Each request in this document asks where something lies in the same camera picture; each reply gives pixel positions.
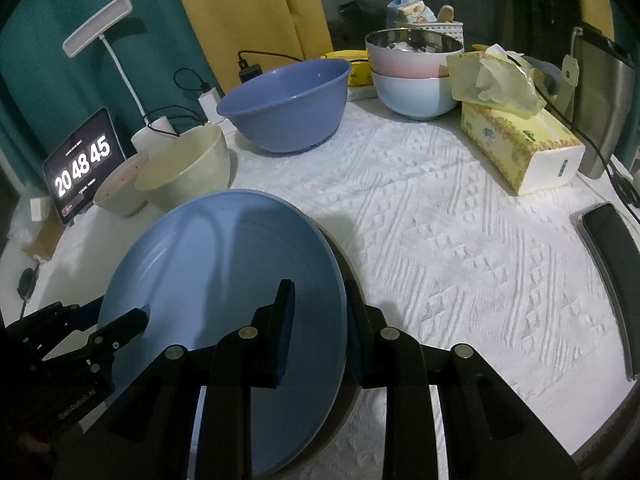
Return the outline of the beige plate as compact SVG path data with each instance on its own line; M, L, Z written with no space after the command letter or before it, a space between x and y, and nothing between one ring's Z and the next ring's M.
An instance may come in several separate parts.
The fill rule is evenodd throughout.
M333 252L337 265L340 268L343 282L354 282L358 288L358 292L361 292L354 267L343 252L343 249L337 244L337 241L334 240L334 237L327 229L320 226L320 224L318 224L318 228ZM357 384L352 374L348 358L345 358L340 388L337 390L331 411L329 411L329 415L326 416L326 420L320 430L307 444L306 448L304 448L292 462L289 462L283 467L277 476L272 476L272 478L284 479L291 474L297 474L329 448L352 417L352 411L358 402L360 391L360 385Z

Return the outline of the large blue plate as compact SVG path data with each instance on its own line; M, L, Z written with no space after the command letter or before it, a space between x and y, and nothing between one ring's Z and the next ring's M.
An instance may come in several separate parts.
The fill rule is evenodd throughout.
M117 352L123 392L166 347L216 344L295 286L288 366L282 384L252 393L252 462L266 478L292 463L318 434L340 388L347 342L340 268L318 226L279 197L231 190L165 214L129 249L103 300L107 324L148 308L144 333Z

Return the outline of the pink strawberry bowl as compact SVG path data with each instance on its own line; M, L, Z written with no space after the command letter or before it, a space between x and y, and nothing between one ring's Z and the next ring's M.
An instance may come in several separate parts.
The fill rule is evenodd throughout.
M119 218L133 216L148 203L145 195L134 186L140 170L149 161L138 153L120 164L100 185L93 197L96 206Z

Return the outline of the cream yellow bowl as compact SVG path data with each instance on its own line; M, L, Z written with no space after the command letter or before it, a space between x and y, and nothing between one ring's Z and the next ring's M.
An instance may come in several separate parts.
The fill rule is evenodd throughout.
M140 170L134 187L151 204L171 211L194 198L226 190L231 159L221 128L188 130L157 152Z

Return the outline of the large blue bowl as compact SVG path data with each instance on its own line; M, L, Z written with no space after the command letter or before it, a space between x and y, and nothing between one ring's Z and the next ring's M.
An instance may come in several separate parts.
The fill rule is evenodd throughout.
M351 69L344 58L282 66L231 90L217 112L263 151L308 151L341 125Z

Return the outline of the black round object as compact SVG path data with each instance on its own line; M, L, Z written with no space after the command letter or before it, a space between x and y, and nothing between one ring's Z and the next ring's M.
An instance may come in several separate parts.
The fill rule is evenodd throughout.
M38 278L39 266L34 266L33 268L25 269L17 284L17 295L23 300L27 302L29 298L32 296L32 293L35 290L37 278Z

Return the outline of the cardboard box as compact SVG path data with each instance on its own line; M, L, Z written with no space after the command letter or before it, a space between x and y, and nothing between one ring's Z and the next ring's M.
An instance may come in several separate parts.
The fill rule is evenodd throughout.
M52 211L35 240L23 248L23 252L38 261L50 261L65 230L58 214Z

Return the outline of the white tablecloth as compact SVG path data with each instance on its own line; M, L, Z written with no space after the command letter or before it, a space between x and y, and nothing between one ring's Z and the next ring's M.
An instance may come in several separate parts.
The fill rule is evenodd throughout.
M227 139L238 188L317 221L364 298L429 346L466 342L591 467L634 416L614 312L576 221L614 202L606 179L515 196L451 112L412 122L349 104L325 144L294 156Z

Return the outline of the tablet showing clock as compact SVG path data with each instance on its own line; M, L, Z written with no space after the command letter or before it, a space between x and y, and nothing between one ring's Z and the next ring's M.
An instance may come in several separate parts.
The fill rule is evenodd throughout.
M63 226L92 204L96 190L126 160L105 107L75 129L43 162L44 182Z

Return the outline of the white phone charger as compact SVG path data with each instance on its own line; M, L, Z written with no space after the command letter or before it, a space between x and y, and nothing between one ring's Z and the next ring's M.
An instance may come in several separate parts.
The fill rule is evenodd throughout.
M218 125L224 121L224 116L219 115L217 112L219 100L220 96L216 88L211 88L198 97L202 111L208 121L213 125Z

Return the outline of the light blue bowl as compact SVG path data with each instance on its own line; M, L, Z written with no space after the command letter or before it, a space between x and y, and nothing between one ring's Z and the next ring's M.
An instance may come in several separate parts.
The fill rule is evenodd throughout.
M453 110L449 77L399 78L372 73L378 98L393 112L413 119L429 120Z

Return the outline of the steel thermos mug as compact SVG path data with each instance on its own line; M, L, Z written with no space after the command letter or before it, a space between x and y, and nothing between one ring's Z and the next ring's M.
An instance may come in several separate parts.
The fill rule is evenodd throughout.
M573 126L588 140L579 172L602 176L622 134L634 91L634 62L629 53L586 23L576 26L572 57L579 68Z

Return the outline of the black power adapter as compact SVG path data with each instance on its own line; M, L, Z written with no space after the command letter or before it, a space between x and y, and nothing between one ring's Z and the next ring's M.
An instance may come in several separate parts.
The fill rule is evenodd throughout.
M245 60L239 62L239 78L242 84L250 81L262 74L262 68L259 64L248 64Z

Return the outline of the white storage basket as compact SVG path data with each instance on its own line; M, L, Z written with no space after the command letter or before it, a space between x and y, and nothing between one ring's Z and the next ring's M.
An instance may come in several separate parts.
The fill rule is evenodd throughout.
M388 28L440 32L464 44L463 23L456 20L456 11L449 4L434 12L423 0L392 0L386 6L386 23Z

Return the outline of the yellow curtain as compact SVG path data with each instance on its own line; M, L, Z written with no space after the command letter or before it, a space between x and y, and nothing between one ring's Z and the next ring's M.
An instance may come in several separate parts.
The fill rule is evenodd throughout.
M238 52L318 58L333 50L321 0L181 0L225 92L240 84Z

